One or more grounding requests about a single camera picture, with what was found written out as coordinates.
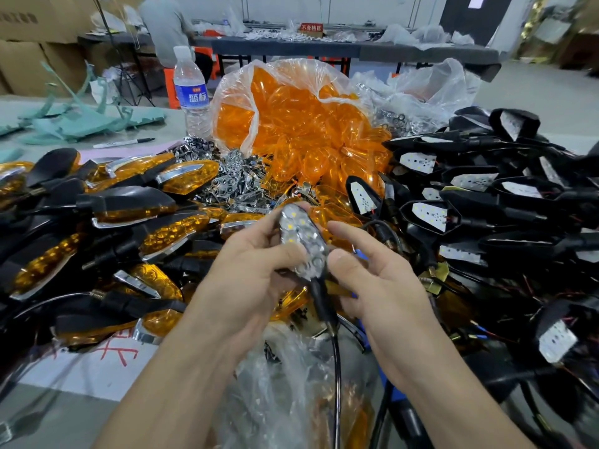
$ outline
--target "gray shirt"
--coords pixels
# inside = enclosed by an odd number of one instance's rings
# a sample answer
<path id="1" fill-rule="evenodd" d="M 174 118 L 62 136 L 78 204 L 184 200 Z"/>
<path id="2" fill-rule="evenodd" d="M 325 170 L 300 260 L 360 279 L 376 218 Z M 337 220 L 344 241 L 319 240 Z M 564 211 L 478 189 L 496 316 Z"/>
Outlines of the gray shirt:
<path id="1" fill-rule="evenodd" d="M 177 64 L 173 47 L 189 46 L 187 33 L 192 33 L 191 23 L 175 0 L 145 0 L 139 5 L 139 14 L 148 29 L 156 49 L 156 56 L 164 67 Z"/>

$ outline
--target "person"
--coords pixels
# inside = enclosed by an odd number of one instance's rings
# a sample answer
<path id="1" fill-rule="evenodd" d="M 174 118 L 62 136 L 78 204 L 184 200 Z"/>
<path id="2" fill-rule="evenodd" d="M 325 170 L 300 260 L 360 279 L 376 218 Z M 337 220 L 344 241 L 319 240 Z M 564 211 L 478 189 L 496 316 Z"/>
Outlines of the person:
<path id="1" fill-rule="evenodd" d="M 176 327 L 110 416 L 95 449 L 204 447 L 225 386 L 260 342 L 274 303 L 295 286 L 277 271 L 305 261 L 305 249 L 277 244 L 280 211 L 224 244 Z M 327 226 L 368 258 L 329 253 L 328 268 L 358 298 L 360 317 L 381 368 L 405 392 L 437 449 L 533 449 L 462 360 L 435 317 L 409 263 L 366 231 Z"/>
<path id="2" fill-rule="evenodd" d="M 177 64 L 173 47 L 189 46 L 189 38 L 195 36 L 191 22 L 176 0 L 144 0 L 138 10 L 152 37 L 160 64 L 172 69 Z M 196 52 L 195 64 L 208 82 L 214 65 L 212 57 Z"/>

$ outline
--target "right hand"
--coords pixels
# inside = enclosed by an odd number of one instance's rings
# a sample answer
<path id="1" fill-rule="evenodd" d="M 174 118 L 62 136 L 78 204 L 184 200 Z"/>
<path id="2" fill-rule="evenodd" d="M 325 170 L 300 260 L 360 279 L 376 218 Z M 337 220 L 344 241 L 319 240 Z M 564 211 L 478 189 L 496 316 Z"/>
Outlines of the right hand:
<path id="1" fill-rule="evenodd" d="M 426 291 L 412 267 L 368 232 L 342 222 L 329 231 L 368 257 L 368 269 L 349 252 L 335 249 L 328 269 L 358 298 L 342 297 L 344 310 L 360 318 L 381 368 L 397 387 L 435 369 L 438 356 L 453 345 L 435 317 Z"/>

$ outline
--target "gray table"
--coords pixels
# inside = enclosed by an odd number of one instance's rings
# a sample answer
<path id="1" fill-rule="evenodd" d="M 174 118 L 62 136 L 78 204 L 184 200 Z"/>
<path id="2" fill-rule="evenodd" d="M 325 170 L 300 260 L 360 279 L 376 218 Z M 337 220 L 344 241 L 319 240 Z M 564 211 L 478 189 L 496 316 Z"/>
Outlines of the gray table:
<path id="1" fill-rule="evenodd" d="M 134 39 L 130 34 L 115 34 L 113 40 L 115 44 L 131 47 L 135 56 Z M 149 35 L 138 35 L 137 40 L 140 45 L 152 44 Z M 109 41 L 108 35 L 79 36 L 79 44 L 83 46 Z M 193 39 L 192 45 L 210 47 L 219 56 L 235 57 L 240 60 L 242 66 L 243 59 L 251 60 L 252 55 L 259 55 L 263 58 L 275 55 L 340 57 L 341 61 L 334 61 L 333 64 L 341 64 L 341 71 L 347 75 L 352 58 L 358 58 L 361 61 L 399 63 L 398 69 L 401 63 L 418 63 L 421 66 L 441 63 L 447 58 L 455 58 L 466 69 L 480 75 L 487 82 L 495 78 L 501 68 L 501 62 L 507 59 L 507 54 L 479 45 L 453 45 L 420 50 L 414 46 L 380 42 L 289 42 L 278 39 L 247 40 L 242 37 L 229 36 L 198 36 Z"/>

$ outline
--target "forearm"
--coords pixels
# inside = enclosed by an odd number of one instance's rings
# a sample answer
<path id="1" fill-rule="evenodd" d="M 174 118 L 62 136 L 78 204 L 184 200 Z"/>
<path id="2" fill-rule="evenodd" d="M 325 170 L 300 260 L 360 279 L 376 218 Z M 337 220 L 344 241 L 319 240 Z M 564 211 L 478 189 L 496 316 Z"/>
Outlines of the forearm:
<path id="1" fill-rule="evenodd" d="M 406 393 L 437 449 L 534 449 L 447 340 Z"/>
<path id="2" fill-rule="evenodd" d="M 204 447 L 235 368 L 222 340 L 184 320 L 163 341 L 96 440 L 95 449 Z"/>

